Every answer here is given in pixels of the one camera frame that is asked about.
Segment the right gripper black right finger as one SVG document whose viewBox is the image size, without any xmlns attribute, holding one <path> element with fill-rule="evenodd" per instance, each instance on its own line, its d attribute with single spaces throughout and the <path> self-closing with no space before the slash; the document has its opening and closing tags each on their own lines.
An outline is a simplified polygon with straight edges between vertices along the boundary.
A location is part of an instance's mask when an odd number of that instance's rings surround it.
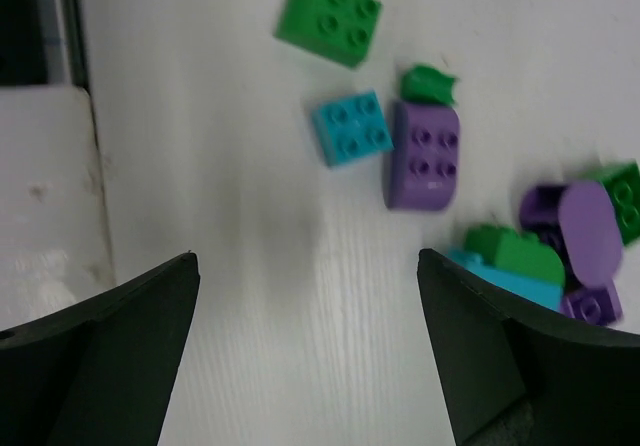
<svg viewBox="0 0 640 446">
<path fill-rule="evenodd" d="M 456 444 L 638 444 L 638 335 L 567 318 L 433 249 L 417 280 Z"/>
</svg>

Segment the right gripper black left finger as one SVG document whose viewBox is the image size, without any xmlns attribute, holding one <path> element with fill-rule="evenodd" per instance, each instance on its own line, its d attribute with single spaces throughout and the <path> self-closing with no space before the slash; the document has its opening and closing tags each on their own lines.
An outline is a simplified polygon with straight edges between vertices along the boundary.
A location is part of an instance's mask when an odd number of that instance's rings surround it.
<svg viewBox="0 0 640 446">
<path fill-rule="evenodd" d="M 157 444 L 199 284 L 188 252 L 2 331 L 2 444 Z"/>
</svg>

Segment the small teal square lego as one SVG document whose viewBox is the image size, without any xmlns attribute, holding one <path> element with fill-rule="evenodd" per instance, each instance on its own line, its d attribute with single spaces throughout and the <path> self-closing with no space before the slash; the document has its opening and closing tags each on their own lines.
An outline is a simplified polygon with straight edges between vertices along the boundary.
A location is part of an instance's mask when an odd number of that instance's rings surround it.
<svg viewBox="0 0 640 446">
<path fill-rule="evenodd" d="M 312 111 L 311 120 L 328 167 L 394 149 L 373 90 L 325 102 Z"/>
</svg>

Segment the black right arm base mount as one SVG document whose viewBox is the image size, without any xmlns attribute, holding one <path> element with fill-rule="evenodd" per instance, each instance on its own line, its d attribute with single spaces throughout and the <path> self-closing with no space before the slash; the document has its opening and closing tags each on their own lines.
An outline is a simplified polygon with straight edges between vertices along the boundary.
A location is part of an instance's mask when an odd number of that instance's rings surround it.
<svg viewBox="0 0 640 446">
<path fill-rule="evenodd" d="M 1 0 L 1 85 L 87 89 L 81 0 Z"/>
</svg>

